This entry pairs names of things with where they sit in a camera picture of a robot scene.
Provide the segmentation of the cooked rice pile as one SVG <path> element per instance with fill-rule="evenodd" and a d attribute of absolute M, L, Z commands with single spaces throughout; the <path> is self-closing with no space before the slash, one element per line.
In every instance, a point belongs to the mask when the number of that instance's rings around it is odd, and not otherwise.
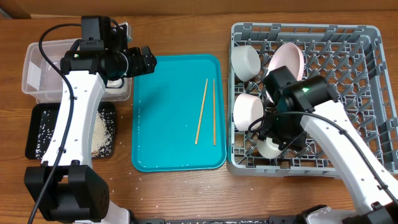
<path fill-rule="evenodd" d="M 35 159 L 41 159 L 46 152 L 55 130 L 57 115 L 58 110 L 46 110 L 42 113 L 34 147 Z M 92 158 L 108 157 L 113 153 L 115 119 L 115 109 L 98 110 L 91 142 Z"/>

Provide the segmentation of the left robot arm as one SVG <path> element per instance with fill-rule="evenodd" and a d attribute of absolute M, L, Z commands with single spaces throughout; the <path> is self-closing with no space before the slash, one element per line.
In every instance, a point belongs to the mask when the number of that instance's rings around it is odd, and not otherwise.
<path fill-rule="evenodd" d="M 83 16 L 78 26 L 81 38 L 55 67 L 63 88 L 51 142 L 40 165 L 24 174 L 32 211 L 60 223 L 135 223 L 93 170 L 91 142 L 108 82 L 153 73 L 157 60 L 147 46 L 128 46 L 132 29 L 126 22 Z"/>

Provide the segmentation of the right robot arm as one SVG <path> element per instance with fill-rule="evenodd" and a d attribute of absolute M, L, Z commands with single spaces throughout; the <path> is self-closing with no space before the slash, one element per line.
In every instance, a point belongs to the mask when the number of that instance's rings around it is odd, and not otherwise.
<path fill-rule="evenodd" d="M 354 203 L 354 211 L 317 205 L 295 223 L 397 223 L 397 180 L 381 165 L 349 121 L 343 104 L 322 76 L 298 81 L 286 66 L 266 76 L 275 110 L 257 120 L 257 147 L 274 159 L 309 134 L 331 160 Z"/>

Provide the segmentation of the small pink plate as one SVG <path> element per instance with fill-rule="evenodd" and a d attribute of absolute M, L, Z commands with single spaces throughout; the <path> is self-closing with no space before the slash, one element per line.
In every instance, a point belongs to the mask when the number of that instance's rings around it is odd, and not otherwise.
<path fill-rule="evenodd" d="M 255 120 L 263 117 L 264 108 L 259 97 L 250 94 L 240 94 L 233 108 L 233 119 L 238 131 L 244 132 Z"/>

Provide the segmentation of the grey bowl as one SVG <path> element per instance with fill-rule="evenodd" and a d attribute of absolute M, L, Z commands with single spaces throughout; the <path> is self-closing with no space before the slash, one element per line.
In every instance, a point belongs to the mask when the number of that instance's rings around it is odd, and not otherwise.
<path fill-rule="evenodd" d="M 243 82 L 254 78 L 261 70 L 261 60 L 250 45 L 231 49 L 231 65 L 236 76 Z"/>

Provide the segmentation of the small white cup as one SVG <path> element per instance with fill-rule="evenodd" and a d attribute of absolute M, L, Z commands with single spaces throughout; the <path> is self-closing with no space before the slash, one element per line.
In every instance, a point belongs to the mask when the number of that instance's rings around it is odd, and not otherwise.
<path fill-rule="evenodd" d="M 260 155 L 266 159 L 275 159 L 282 153 L 279 149 L 279 145 L 274 143 L 269 137 L 258 139 L 256 146 Z"/>

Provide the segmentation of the large white plate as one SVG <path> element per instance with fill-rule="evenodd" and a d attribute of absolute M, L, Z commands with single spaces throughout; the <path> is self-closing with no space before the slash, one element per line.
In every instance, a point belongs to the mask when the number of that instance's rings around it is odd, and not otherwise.
<path fill-rule="evenodd" d="M 265 85 L 267 96 L 273 104 L 279 101 L 274 92 L 291 83 L 300 81 L 303 77 L 304 57 L 302 51 L 293 43 L 286 43 L 279 47 L 268 66 Z"/>

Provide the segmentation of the white napkin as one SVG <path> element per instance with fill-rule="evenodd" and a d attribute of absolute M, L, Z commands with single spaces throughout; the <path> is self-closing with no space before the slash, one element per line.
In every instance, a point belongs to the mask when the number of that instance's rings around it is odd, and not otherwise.
<path fill-rule="evenodd" d="M 123 86 L 124 86 L 123 79 L 119 79 L 119 80 L 115 80 L 115 81 L 109 80 L 106 85 L 107 88 L 122 88 Z"/>

